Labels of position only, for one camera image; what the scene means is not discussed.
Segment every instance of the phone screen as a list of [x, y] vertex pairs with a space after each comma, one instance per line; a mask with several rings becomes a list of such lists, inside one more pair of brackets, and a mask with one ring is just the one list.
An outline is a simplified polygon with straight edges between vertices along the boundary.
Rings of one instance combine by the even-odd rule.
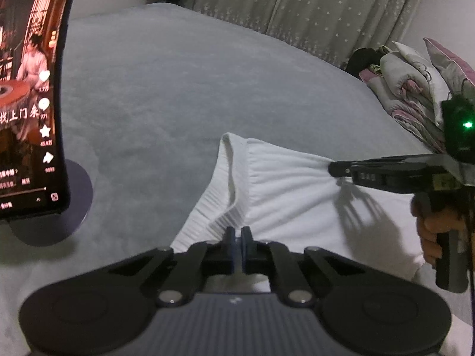
[[72, 0], [0, 0], [0, 219], [65, 210], [61, 59]]

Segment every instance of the silver bolt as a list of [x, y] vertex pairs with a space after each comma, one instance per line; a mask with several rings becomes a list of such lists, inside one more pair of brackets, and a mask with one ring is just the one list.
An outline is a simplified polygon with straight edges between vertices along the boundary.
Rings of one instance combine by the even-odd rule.
[[165, 290], [158, 296], [158, 299], [165, 304], [176, 304], [181, 301], [183, 295], [176, 290]]
[[306, 290], [294, 290], [289, 293], [289, 299], [298, 304], [305, 304], [312, 299], [312, 294]]

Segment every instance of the finger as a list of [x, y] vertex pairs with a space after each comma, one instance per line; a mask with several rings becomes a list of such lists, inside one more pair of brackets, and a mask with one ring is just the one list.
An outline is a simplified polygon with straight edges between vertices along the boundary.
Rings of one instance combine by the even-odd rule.
[[416, 226], [419, 237], [427, 241], [437, 242], [437, 234], [429, 232], [429, 230], [426, 229], [426, 226], [424, 225], [424, 219], [418, 218], [416, 221]]
[[425, 226], [432, 233], [447, 233], [450, 230], [464, 230], [465, 221], [458, 218], [458, 212], [446, 207], [440, 212], [426, 216]]
[[422, 212], [420, 209], [420, 204], [416, 200], [416, 197], [411, 200], [411, 214], [413, 217], [422, 217]]
[[436, 259], [434, 257], [424, 254], [424, 259], [426, 260], [426, 263], [430, 263], [432, 267], [436, 265]]
[[442, 247], [434, 242], [421, 238], [420, 245], [425, 255], [442, 258]]

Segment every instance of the lattice window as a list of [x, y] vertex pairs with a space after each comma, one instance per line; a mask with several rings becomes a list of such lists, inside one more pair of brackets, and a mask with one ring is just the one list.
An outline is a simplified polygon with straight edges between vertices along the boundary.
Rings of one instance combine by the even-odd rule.
[[27, 33], [25, 35], [25, 44], [23, 46], [23, 54], [25, 55], [29, 39], [32, 34], [43, 34], [43, 26], [45, 25], [46, 15], [48, 14], [49, 4], [51, 0], [35, 0], [28, 21]]

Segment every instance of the gray bedsheet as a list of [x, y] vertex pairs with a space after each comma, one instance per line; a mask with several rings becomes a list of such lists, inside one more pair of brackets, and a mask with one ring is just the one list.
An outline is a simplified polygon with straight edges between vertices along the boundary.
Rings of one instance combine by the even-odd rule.
[[363, 82], [170, 4], [72, 21], [62, 95], [66, 156], [89, 172], [94, 203], [82, 227], [50, 248], [25, 246], [0, 226], [2, 355], [21, 356], [16, 317], [34, 290], [170, 244], [226, 132], [332, 159], [428, 152]]

